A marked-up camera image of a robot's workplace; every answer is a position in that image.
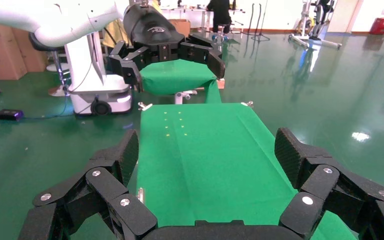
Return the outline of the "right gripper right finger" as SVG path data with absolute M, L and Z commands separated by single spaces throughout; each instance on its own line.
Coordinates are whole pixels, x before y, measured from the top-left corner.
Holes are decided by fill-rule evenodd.
M 279 225 L 309 240 L 326 212 L 337 215 L 361 240 L 384 240 L 384 186 L 346 169 L 325 149 L 277 130 L 274 153 L 297 194 Z

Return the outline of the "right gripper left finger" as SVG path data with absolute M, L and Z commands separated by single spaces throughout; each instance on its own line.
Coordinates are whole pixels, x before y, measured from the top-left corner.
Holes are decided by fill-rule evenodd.
M 118 144 L 96 151 L 80 172 L 40 192 L 18 238 L 68 240 L 99 215 L 117 239 L 143 239 L 158 222 L 127 188 L 138 156 L 139 137 L 130 129 Z

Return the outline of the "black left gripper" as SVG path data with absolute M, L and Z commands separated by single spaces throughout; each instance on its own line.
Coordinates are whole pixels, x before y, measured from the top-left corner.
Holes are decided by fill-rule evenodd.
M 225 77 L 223 54 L 212 40 L 192 33 L 185 38 L 153 6 L 130 5 L 124 12 L 123 26 L 133 46 L 117 42 L 109 64 L 114 74 L 138 92 L 144 91 L 140 71 L 151 63 L 182 59 L 206 65 L 218 79 Z

